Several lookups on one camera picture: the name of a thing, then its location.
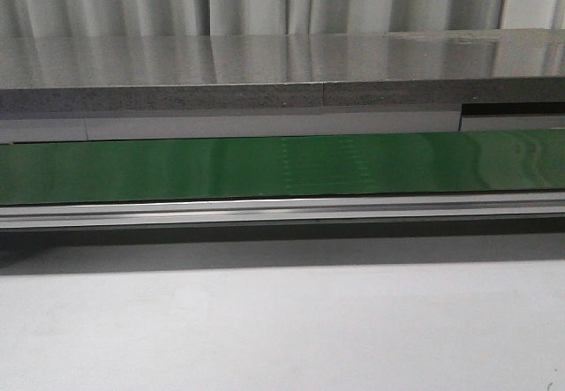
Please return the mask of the green conveyor belt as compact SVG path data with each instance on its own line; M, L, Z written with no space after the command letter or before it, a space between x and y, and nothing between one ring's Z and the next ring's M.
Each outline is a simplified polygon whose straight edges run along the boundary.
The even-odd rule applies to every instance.
M7 144L5 206L564 186L552 130Z

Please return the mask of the grey stone-edged rear table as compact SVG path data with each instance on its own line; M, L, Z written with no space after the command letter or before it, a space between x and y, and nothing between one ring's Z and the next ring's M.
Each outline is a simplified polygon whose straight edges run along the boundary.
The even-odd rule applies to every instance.
M561 30L1 41L3 117L563 98Z

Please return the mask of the white pleated curtain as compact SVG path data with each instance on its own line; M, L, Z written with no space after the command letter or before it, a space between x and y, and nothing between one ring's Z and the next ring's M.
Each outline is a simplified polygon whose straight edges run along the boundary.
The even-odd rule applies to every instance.
M1 0L4 37L367 34L564 26L564 0Z

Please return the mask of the aluminium conveyor front rail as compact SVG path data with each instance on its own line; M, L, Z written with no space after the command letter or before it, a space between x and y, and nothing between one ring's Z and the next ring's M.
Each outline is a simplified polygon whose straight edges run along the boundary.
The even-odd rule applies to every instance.
M2 207L3 231L247 222L560 215L563 192L236 199Z

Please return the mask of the grey conveyor rear rail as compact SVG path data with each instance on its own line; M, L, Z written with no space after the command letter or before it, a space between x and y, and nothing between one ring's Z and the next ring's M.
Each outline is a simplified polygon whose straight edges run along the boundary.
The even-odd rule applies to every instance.
M41 113L1 117L3 143L562 128L561 102Z

